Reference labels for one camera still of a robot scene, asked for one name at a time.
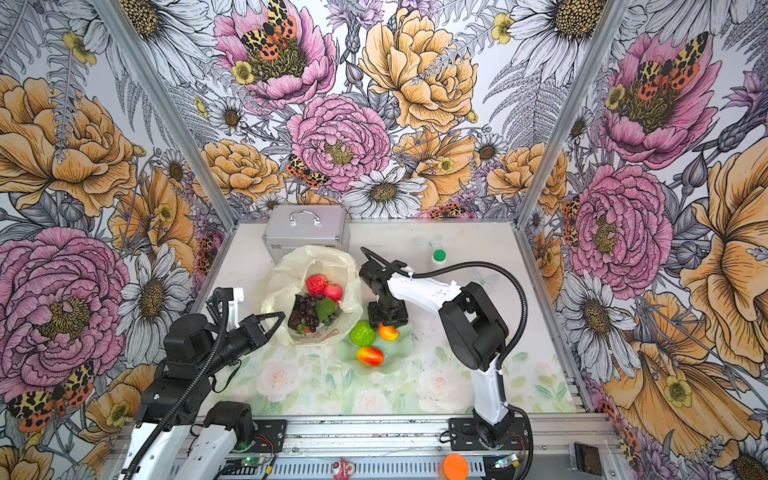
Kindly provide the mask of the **red strawberry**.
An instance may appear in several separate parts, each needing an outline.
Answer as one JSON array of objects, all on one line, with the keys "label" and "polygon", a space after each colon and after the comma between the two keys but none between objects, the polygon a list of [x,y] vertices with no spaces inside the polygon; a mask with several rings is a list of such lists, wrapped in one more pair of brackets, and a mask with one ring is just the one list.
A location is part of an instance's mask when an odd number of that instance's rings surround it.
[{"label": "red strawberry", "polygon": [[313,296],[323,295],[327,283],[327,277],[323,274],[315,274],[305,280],[306,289]]}]

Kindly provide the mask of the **red pink apple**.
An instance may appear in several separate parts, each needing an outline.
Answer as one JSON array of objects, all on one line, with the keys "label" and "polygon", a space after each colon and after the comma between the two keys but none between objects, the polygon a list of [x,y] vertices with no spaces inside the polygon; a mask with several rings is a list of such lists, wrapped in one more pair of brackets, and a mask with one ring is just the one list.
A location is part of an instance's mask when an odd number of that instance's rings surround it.
[{"label": "red pink apple", "polygon": [[335,283],[327,283],[323,291],[323,295],[334,302],[339,302],[343,298],[343,294],[343,288]]}]

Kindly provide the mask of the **purple grape bunch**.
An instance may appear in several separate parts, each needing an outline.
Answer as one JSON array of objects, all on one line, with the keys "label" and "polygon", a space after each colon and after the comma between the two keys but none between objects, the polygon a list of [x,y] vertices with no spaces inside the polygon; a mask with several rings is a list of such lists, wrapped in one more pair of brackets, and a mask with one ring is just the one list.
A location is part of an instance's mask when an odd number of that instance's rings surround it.
[{"label": "purple grape bunch", "polygon": [[340,313],[338,302],[322,294],[296,295],[288,328],[299,335],[315,333],[320,327],[333,323]]}]

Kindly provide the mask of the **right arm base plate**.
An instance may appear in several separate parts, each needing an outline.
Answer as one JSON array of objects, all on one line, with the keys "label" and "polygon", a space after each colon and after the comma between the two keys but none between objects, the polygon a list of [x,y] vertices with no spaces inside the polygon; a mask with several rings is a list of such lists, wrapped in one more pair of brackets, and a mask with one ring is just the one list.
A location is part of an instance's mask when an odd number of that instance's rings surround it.
[{"label": "right arm base plate", "polygon": [[452,451],[517,451],[532,448],[530,422],[509,415],[491,425],[480,417],[454,417],[448,420],[448,440]]}]

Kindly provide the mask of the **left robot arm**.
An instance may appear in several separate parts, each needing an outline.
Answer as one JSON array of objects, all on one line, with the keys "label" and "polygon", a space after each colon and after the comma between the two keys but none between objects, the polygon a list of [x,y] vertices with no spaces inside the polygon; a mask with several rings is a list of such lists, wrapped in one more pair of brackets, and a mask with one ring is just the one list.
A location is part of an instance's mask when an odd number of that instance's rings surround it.
[{"label": "left robot arm", "polygon": [[166,359],[142,394],[120,479],[167,479],[206,397],[212,377],[265,346],[285,314],[250,315],[230,330],[216,316],[176,320],[164,339]]}]

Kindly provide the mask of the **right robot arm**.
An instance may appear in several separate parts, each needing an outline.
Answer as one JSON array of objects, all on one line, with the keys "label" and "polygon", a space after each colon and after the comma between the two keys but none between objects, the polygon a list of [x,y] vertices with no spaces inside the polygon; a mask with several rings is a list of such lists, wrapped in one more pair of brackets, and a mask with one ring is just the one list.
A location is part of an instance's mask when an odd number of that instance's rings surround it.
[{"label": "right robot arm", "polygon": [[[486,448],[500,448],[515,419],[512,405],[506,399],[503,362],[521,340],[528,320],[527,297],[520,282],[506,269],[484,261],[461,262],[416,273],[402,262],[390,263],[368,250],[363,252],[368,260],[360,268],[359,277],[376,296],[367,307],[370,325],[406,325],[408,304],[437,315],[454,356],[471,371],[477,435]],[[468,268],[492,270],[512,283],[520,304],[515,332],[509,331],[479,283],[460,286],[454,281],[444,283],[436,279]]]}]

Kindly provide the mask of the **translucent cream plastic bag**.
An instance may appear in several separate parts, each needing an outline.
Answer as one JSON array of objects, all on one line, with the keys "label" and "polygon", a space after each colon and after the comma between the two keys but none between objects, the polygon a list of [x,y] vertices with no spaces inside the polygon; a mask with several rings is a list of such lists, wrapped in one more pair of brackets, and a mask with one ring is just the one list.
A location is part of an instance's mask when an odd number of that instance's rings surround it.
[{"label": "translucent cream plastic bag", "polygon": [[262,313],[282,312],[276,338],[288,348],[340,341],[362,317],[362,281],[346,252],[304,246],[286,255],[261,282]]}]

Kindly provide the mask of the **green bumpy fruit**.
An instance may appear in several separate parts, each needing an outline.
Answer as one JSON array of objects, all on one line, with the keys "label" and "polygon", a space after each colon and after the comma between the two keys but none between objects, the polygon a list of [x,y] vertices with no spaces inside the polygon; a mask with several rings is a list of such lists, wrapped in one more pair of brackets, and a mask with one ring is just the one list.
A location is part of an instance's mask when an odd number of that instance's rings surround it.
[{"label": "green bumpy fruit", "polygon": [[358,347],[372,346],[377,334],[367,321],[359,321],[349,333],[350,340]]}]

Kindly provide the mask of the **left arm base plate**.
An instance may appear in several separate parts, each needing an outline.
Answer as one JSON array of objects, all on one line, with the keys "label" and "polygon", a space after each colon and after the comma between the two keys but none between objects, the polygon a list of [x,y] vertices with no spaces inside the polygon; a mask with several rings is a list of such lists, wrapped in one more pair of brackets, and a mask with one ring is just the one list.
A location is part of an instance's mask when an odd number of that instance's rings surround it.
[{"label": "left arm base plate", "polygon": [[288,422],[284,419],[253,419],[244,427],[243,438],[236,450],[248,454],[277,454],[283,451]]}]

